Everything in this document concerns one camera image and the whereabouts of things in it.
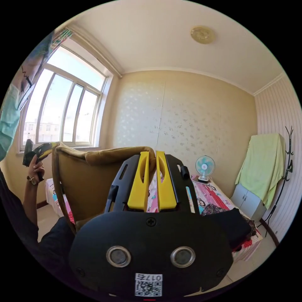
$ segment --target fan base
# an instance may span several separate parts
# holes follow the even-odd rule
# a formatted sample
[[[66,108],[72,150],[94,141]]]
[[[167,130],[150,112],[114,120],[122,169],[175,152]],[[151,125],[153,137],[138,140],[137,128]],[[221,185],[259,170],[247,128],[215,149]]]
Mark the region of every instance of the fan base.
[[[198,181],[199,182],[203,182],[203,183],[208,183],[209,182],[209,178],[208,177],[199,176],[198,177]]]

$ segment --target ceiling light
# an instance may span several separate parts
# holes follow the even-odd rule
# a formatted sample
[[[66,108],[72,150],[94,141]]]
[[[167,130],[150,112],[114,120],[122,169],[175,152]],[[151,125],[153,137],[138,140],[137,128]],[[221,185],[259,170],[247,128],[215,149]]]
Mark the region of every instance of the ceiling light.
[[[191,29],[191,37],[201,44],[209,44],[215,40],[214,32],[206,26],[196,26]]]

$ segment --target dark clothing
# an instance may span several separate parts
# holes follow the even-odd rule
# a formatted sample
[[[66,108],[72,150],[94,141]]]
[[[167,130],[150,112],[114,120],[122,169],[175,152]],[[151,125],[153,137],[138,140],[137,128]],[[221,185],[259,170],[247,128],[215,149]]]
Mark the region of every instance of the dark clothing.
[[[68,254],[74,234],[64,217],[60,218],[49,233],[38,243],[38,227],[26,216],[20,199],[13,194],[0,170],[0,198],[9,221],[18,237],[34,258],[53,276],[82,294],[102,300],[102,293],[81,285],[68,265]]]

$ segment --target cabinet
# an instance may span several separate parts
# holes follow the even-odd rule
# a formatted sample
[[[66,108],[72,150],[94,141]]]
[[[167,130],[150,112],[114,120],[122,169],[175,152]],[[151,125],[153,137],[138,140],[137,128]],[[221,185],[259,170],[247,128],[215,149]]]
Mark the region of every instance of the cabinet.
[[[241,184],[236,186],[231,201],[247,217],[255,221],[259,221],[266,211],[262,200]]]

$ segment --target window pane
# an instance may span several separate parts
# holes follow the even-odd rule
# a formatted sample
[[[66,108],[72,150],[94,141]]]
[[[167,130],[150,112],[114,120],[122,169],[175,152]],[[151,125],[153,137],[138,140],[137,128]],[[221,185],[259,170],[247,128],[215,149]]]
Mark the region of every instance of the window pane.
[[[52,71],[44,69],[32,93],[25,118],[25,125],[23,131],[23,145],[25,145],[26,140],[28,138],[30,138],[34,143],[36,142],[36,128],[39,110],[41,107],[43,95],[52,75]]]
[[[72,81],[55,75],[47,93],[41,117],[42,129],[39,131],[39,142],[56,142],[60,140],[63,111],[72,85]]]
[[[64,142],[72,142],[73,127],[76,119],[76,110],[78,108],[82,91],[83,91],[82,86],[75,85],[73,92],[71,94],[67,112],[66,112],[65,123],[64,123],[64,132],[63,132]]]
[[[78,123],[76,126],[76,142],[89,142],[92,117],[97,96],[89,91],[84,92]]]
[[[101,90],[105,77],[69,50],[59,47],[47,62]]]

